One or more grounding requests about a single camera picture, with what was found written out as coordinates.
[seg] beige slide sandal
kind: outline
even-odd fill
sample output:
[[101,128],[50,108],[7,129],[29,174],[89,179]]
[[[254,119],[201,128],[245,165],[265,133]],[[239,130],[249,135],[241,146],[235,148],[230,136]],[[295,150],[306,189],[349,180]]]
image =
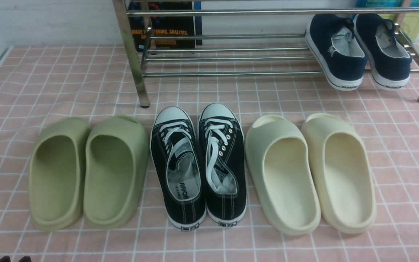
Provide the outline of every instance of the beige slide sandal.
[[148,167],[148,135],[136,119],[113,116],[96,125],[86,147],[85,222],[121,227],[135,213]]
[[258,118],[246,136],[246,158],[273,227],[289,235],[313,231],[321,212],[300,130],[280,116]]
[[30,215],[37,229],[62,229],[82,215],[88,133],[82,118],[62,119],[40,133],[28,174]]
[[363,141],[333,115],[310,115],[301,128],[324,219],[339,231],[362,233],[373,225],[376,201]]

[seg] pink tiled floor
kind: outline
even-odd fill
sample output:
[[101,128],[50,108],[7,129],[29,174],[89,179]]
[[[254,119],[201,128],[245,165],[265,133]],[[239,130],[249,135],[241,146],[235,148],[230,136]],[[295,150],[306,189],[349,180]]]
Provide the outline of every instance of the pink tiled floor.
[[[419,262],[419,75],[406,89],[380,91],[366,76],[358,91],[338,92],[323,76],[147,80],[152,105],[138,106],[125,51],[117,46],[16,47],[0,69],[0,257],[34,262],[321,261]],[[149,71],[282,70],[317,68],[314,62],[150,65]],[[341,234],[322,222],[309,235],[289,237],[266,221],[249,181],[249,208],[234,228],[207,217],[183,233],[166,220],[150,164],[143,197],[125,227],[97,230],[80,219],[66,229],[36,231],[28,212],[28,156],[42,127],[65,116],[92,125],[114,114],[136,116],[150,130],[156,113],[179,106],[196,120],[211,102],[228,105],[244,129],[259,116],[278,114],[295,124],[329,112],[350,121],[366,143],[376,184],[376,225],[361,235]]]

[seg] navy blue sneaker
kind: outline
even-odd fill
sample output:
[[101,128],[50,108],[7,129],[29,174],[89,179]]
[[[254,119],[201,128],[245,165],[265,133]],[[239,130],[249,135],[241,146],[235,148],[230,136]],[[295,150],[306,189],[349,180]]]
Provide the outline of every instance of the navy blue sneaker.
[[368,60],[356,41],[351,19],[315,15],[306,28],[306,43],[333,88],[341,91],[358,88]]
[[356,38],[370,59],[371,74],[386,90],[404,87],[410,79],[412,57],[395,35],[392,20],[366,13],[354,18]]

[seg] shoe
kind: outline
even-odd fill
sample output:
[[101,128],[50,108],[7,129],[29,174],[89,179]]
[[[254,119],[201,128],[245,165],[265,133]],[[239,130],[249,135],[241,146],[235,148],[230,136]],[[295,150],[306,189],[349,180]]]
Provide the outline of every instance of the shoe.
[[72,117],[40,133],[28,174],[30,216],[37,229],[63,229],[82,215],[89,133],[87,121]]
[[148,134],[136,119],[113,116],[97,124],[86,145],[85,222],[115,229],[135,213],[148,167]]
[[379,88],[397,90],[410,79],[412,57],[395,35],[392,20],[366,13],[354,18],[356,38],[371,63],[371,74]]
[[200,226],[206,216],[196,137],[190,117],[168,107],[156,117],[150,151],[169,221],[182,231]]
[[354,23],[336,15],[315,15],[306,28],[306,43],[329,84],[352,91],[363,80],[367,58],[355,38]]
[[230,109],[213,103],[201,113],[198,140],[204,152],[208,214],[221,227],[235,226],[247,204],[242,127]]
[[[11,262],[11,258],[8,255],[5,255],[0,259],[0,262]],[[28,256],[22,257],[19,262],[32,262],[32,259]]]
[[333,115],[308,116],[301,127],[324,219],[335,229],[358,234],[376,219],[371,168],[354,128]]
[[258,118],[247,132],[246,157],[271,225],[288,235],[311,233],[321,211],[307,144],[297,126],[281,116]]

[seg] shoe rack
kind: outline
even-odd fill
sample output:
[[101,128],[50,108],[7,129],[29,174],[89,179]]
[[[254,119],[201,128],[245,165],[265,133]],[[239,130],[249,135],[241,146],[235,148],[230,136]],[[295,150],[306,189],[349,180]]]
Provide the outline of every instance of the shoe rack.
[[[399,24],[403,21],[407,13],[419,13],[419,8],[409,7],[411,0],[404,0],[401,7],[397,8],[348,8],[348,9],[262,9],[262,10],[149,10],[148,5],[141,5],[141,10],[128,11],[125,0],[112,0],[116,12],[119,28],[123,38],[124,46],[128,56],[128,62],[133,74],[133,81],[137,89],[140,106],[148,108],[150,102],[147,95],[144,78],[189,78],[189,77],[212,77],[212,76],[298,76],[322,74],[322,71],[230,71],[230,72],[148,72],[146,70],[148,62],[219,62],[219,61],[288,61],[288,60],[314,60],[313,55],[293,55],[293,56],[239,56],[239,57],[186,57],[182,53],[217,53],[217,52],[269,52],[269,51],[306,51],[308,48],[282,47],[282,48],[218,48],[218,49],[155,49],[154,40],[213,40],[213,39],[275,39],[275,38],[303,38],[304,34],[268,34],[268,35],[195,35],[195,36],[158,36],[153,35],[149,18],[153,16],[233,16],[233,15],[314,15],[317,13],[348,14],[353,13],[395,13],[398,14],[395,20],[397,25],[396,34],[410,52],[418,68],[412,68],[412,73],[419,73],[419,51],[414,48],[410,38],[403,32]],[[145,48],[141,59],[135,51],[135,44],[132,37],[132,28],[128,17],[143,17],[147,35]],[[178,57],[150,57],[151,53],[160,55],[178,54]]]

